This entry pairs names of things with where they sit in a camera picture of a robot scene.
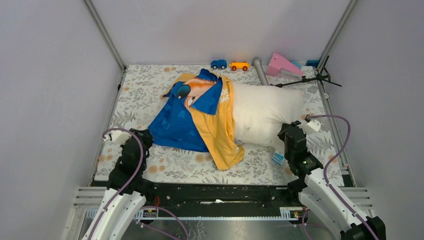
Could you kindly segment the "white pillow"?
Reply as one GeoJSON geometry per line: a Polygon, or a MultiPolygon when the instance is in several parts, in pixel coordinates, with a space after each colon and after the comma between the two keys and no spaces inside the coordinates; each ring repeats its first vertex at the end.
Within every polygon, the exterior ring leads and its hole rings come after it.
{"type": "Polygon", "coordinates": [[[271,85],[234,83],[235,139],[242,143],[272,147],[283,152],[278,137],[283,124],[301,119],[305,93],[271,85]]]}

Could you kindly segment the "yellow and blue pillowcase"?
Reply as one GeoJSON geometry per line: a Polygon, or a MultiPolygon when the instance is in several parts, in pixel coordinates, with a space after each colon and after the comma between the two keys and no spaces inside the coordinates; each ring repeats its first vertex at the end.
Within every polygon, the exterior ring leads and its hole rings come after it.
{"type": "Polygon", "coordinates": [[[220,171],[243,160],[245,150],[236,142],[231,79],[204,68],[197,74],[182,73],[163,97],[166,103],[148,126],[154,144],[210,153],[220,171]]]}

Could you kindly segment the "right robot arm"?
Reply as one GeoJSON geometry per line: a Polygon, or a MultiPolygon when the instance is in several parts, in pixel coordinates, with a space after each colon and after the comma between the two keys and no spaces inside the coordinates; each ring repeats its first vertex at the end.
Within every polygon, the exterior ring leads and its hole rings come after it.
{"type": "Polygon", "coordinates": [[[305,125],[284,123],[277,134],[284,142],[284,159],[296,180],[288,183],[287,201],[312,211],[337,240],[385,240],[386,225],[353,202],[327,176],[323,164],[308,150],[305,125]]]}

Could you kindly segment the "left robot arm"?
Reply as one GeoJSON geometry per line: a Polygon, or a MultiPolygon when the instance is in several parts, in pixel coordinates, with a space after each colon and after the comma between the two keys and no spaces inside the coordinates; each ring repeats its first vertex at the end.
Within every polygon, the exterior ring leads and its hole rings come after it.
{"type": "Polygon", "coordinates": [[[84,240],[120,240],[139,209],[155,200],[152,182],[143,179],[149,149],[154,139],[149,130],[113,127],[103,140],[121,147],[121,155],[110,172],[99,209],[84,240]]]}

